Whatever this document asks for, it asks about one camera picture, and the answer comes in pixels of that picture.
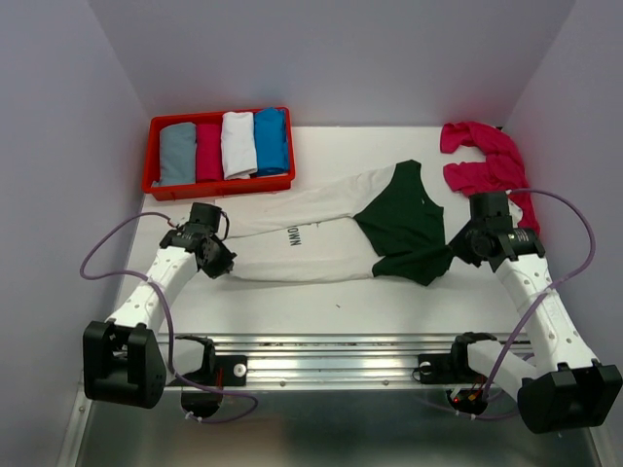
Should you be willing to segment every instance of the folded gray shirt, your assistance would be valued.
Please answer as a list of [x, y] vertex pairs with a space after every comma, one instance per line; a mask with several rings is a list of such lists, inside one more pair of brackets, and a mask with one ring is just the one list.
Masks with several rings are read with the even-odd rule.
[[155, 186], [196, 183], [197, 129], [190, 122], [166, 126], [160, 131], [160, 183]]

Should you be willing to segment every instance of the red plastic bin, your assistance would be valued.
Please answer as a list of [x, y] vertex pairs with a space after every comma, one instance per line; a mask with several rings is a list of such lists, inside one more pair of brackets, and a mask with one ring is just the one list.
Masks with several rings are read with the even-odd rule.
[[[165, 115], [154, 117], [149, 127], [147, 140], [147, 157], [143, 169], [143, 192], [154, 196], [158, 201], [173, 199], [224, 197], [226, 195], [240, 195], [244, 193], [277, 192], [287, 190], [292, 185], [296, 175], [294, 168], [294, 150], [292, 148], [292, 127], [290, 125], [290, 111], [286, 107], [275, 107], [285, 111], [285, 131], [288, 138], [290, 170], [282, 175], [270, 177], [256, 177], [245, 180], [224, 180], [221, 182], [201, 182], [192, 185], [171, 185], [168, 187], [153, 187], [155, 181], [160, 180], [160, 130], [165, 126], [192, 122], [193, 124], [221, 124], [226, 112], [209, 112], [206, 114]], [[263, 109], [236, 110], [236, 112], [253, 112]]]

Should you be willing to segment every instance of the dark green fabric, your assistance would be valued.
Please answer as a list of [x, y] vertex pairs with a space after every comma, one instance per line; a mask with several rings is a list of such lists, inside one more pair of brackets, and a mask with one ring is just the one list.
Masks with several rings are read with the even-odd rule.
[[428, 285], [450, 267], [444, 208], [428, 197], [421, 164], [398, 163], [387, 188], [354, 216], [379, 256], [372, 273], [406, 277]]

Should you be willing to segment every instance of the sleeve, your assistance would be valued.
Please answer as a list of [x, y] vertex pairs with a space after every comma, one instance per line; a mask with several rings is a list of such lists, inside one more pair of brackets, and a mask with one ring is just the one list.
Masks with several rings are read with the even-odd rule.
[[216, 205], [230, 219], [231, 238], [352, 217], [389, 185], [394, 170], [391, 165], [303, 191], [221, 198]]
[[232, 277], [278, 282], [338, 282], [372, 278], [379, 260], [352, 219], [225, 240], [238, 256]]

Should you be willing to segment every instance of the folded white shirt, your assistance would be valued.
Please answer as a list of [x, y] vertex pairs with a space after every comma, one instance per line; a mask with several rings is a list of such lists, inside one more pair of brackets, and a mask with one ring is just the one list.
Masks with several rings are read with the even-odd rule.
[[257, 172], [252, 112], [227, 112], [223, 115], [221, 152], [225, 180], [249, 178], [250, 174]]

